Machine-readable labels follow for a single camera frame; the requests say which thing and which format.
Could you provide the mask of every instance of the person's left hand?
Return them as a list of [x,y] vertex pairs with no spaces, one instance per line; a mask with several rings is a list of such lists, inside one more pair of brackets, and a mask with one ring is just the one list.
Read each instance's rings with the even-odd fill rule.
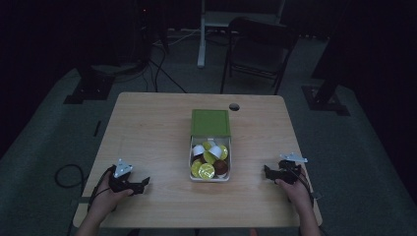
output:
[[89,208],[89,214],[97,222],[101,222],[104,218],[109,214],[112,210],[114,210],[117,204],[125,199],[126,197],[133,194],[133,190],[124,190],[119,193],[114,193],[111,189],[109,189],[108,179],[110,176],[110,172],[108,171],[101,184],[98,186],[97,193],[105,190],[101,194],[98,194]]

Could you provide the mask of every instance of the box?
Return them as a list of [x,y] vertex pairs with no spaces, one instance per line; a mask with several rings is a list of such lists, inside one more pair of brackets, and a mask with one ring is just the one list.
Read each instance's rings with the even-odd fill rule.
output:
[[[199,174],[195,172],[197,176],[192,173],[192,165],[196,157],[194,156],[193,148],[195,146],[202,146],[205,142],[210,143],[212,146],[215,145],[220,148],[227,149],[227,157],[219,157],[223,159],[228,167],[228,170],[223,175],[214,175],[212,178],[204,179],[201,178]],[[205,148],[205,154],[208,153],[209,146]],[[232,166],[232,151],[231,151],[231,134],[230,134],[230,124],[229,124],[229,113],[227,110],[204,110],[204,109],[194,109],[192,113],[192,126],[191,126],[191,143],[190,143],[190,179],[195,182],[225,182],[230,178],[230,171]]]

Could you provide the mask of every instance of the chair backrest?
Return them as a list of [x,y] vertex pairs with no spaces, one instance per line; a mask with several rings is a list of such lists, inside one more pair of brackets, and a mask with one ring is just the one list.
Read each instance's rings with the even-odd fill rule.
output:
[[239,36],[248,36],[254,41],[263,44],[275,44],[291,51],[295,46],[298,34],[291,28],[274,24],[259,22],[246,17],[232,20],[228,26],[228,33],[239,32]]

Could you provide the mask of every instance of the person's right arm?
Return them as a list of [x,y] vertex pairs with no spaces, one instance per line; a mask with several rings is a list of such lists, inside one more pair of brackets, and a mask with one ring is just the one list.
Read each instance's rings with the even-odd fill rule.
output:
[[293,185],[287,184],[280,179],[276,179],[275,183],[285,191],[288,199],[295,205],[295,209],[300,217],[301,235],[320,236],[319,224],[313,212],[310,195],[306,187],[299,180]]

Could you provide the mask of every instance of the person's right hand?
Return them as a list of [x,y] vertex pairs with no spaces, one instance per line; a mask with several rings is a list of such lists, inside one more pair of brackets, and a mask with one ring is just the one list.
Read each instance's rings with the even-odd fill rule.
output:
[[[305,171],[303,168],[301,168],[301,173],[300,178],[307,183],[307,179],[304,177]],[[275,184],[279,185],[279,187],[285,191],[288,199],[295,205],[297,211],[304,210],[306,207],[312,208],[310,195],[300,180],[297,180],[293,185],[290,185],[281,179],[276,179]]]

